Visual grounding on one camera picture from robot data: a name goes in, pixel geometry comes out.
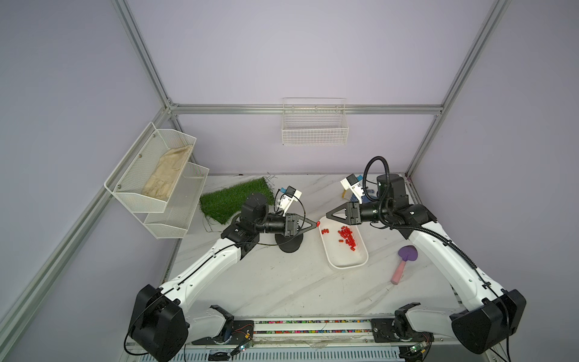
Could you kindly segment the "black round screw base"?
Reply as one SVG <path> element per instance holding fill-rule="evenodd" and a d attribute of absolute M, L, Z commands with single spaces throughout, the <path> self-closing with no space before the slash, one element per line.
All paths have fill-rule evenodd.
<path fill-rule="evenodd" d="M 293 237 L 286 237 L 282 234 L 274 235 L 277 246 L 285 253 L 295 253 L 300 249 L 303 238 L 303 235 L 295 235 Z"/>

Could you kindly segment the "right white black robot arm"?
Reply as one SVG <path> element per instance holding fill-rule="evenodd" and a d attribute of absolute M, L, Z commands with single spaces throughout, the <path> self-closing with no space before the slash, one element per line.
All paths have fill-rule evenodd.
<path fill-rule="evenodd" d="M 405 181 L 396 174 L 377 178 L 377 194 L 364 202 L 366 181 L 351 174 L 343 189 L 356 198 L 329 211 L 327 218 L 348 226 L 378 223 L 399 232 L 426 256 L 449 282 L 459 307 L 426 309 L 409 303 L 396 310 L 393 331 L 409 341 L 422 333 L 456 338 L 468 351 L 482 354 L 517 332 L 526 299 L 517 290 L 508 291 L 489 277 L 444 231 L 424 205 L 410 203 Z"/>

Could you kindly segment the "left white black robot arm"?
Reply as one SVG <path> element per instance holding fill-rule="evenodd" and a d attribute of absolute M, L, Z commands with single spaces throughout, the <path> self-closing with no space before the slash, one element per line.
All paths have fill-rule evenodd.
<path fill-rule="evenodd" d="M 159 287 L 150 284 L 138 292 L 126 339 L 132 339 L 157 361 L 169 361 L 183 348 L 202 339 L 226 344 L 235 335 L 232 314 L 212 305 L 209 314 L 190 318 L 187 313 L 210 283 L 240 262 L 259 244 L 262 234 L 274 234 L 276 247 L 298 244 L 319 224 L 305 214 L 270 212 L 261 193 L 247 197 L 220 239 L 185 271 Z"/>

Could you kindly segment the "pile of red sleeves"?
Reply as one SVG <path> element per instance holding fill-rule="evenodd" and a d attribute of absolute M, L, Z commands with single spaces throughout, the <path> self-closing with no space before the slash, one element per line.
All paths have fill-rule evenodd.
<path fill-rule="evenodd" d="M 319 227 L 322 244 L 327 253 L 357 250 L 358 228 L 342 224 L 322 225 Z"/>

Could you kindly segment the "white plastic tray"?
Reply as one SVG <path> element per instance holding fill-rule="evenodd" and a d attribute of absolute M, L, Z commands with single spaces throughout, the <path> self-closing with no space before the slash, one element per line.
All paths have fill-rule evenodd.
<path fill-rule="evenodd" d="M 357 226 L 346 226 L 322 217 L 319 223 L 322 245 L 331 267 L 346 270 L 362 267 L 369 252 Z"/>

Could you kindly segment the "green artificial grass mat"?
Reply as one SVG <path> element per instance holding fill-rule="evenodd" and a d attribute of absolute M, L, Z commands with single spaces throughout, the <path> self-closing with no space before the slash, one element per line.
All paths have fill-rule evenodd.
<path fill-rule="evenodd" d="M 241 211 L 247 197 L 255 193 L 264 195 L 268 204 L 273 205 L 274 193 L 262 177 L 202 195 L 201 211 L 206 217 L 225 225 Z"/>

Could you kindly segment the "lower white mesh shelf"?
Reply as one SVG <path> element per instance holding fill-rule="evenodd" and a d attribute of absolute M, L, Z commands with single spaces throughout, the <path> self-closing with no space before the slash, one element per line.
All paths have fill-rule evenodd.
<path fill-rule="evenodd" d="M 157 239 L 184 238 L 191 226 L 210 169 L 188 162 L 163 213 L 147 214 L 145 228 Z"/>

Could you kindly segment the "white mesh shelf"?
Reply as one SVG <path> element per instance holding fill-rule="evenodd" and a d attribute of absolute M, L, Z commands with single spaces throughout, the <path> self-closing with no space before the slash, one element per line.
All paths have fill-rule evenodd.
<path fill-rule="evenodd" d="M 104 182 L 105 190 L 131 213 L 163 213 L 196 141 L 197 139 L 191 135 L 173 129 L 159 129 L 153 123 L 149 123 L 133 144 L 131 151 Z M 163 195 L 154 196 L 151 178 L 161 177 L 157 169 L 161 158 L 169 152 L 179 152 L 177 159 L 182 164 L 170 173 Z"/>
<path fill-rule="evenodd" d="M 191 226 L 210 169 L 188 162 L 163 213 L 147 214 L 145 228 L 157 239 L 184 238 Z"/>

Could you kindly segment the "beige cloth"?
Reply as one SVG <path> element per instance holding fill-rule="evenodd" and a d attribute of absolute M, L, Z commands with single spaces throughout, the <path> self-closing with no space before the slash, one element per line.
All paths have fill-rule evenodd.
<path fill-rule="evenodd" d="M 150 178 L 142 189 L 142 194 L 153 199 L 167 202 L 185 167 L 194 146 L 169 149 L 161 156 Z"/>

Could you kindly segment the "upper white mesh shelf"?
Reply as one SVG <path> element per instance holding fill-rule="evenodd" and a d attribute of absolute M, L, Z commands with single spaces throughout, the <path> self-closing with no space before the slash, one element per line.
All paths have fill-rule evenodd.
<path fill-rule="evenodd" d="M 153 123 L 149 123 L 133 144 L 131 151 L 104 182 L 105 190 L 131 213 L 163 213 L 196 141 L 197 139 L 191 135 L 173 129 L 159 129 Z M 177 159 L 182 164 L 170 173 L 163 195 L 154 196 L 151 178 L 161 177 L 157 169 L 161 158 L 169 152 L 179 152 Z"/>

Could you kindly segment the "pink purple handled tool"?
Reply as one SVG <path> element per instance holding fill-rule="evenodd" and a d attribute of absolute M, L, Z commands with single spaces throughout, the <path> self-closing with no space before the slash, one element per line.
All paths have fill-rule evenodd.
<path fill-rule="evenodd" d="M 401 247 L 401 249 L 398 250 L 398 256 L 400 258 L 400 263 L 391 278 L 391 283 L 393 285 L 398 285 L 400 283 L 406 268 L 406 264 L 408 262 L 416 261 L 418 259 L 419 253 L 415 246 L 407 245 Z"/>

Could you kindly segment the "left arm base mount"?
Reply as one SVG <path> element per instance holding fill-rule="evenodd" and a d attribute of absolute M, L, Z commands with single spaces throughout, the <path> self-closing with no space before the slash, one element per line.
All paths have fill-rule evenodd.
<path fill-rule="evenodd" d="M 238 320 L 219 305 L 189 321 L 188 345 L 233 345 L 243 336 L 253 336 L 255 321 Z"/>

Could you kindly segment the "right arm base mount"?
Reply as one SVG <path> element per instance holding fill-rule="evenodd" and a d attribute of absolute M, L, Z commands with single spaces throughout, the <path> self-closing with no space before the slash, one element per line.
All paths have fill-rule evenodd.
<path fill-rule="evenodd" d="M 420 303 L 409 303 L 387 318 L 371 319 L 374 341 L 376 343 L 431 342 L 434 337 L 432 333 L 418 332 L 410 326 L 407 312 L 416 306 L 420 306 Z"/>

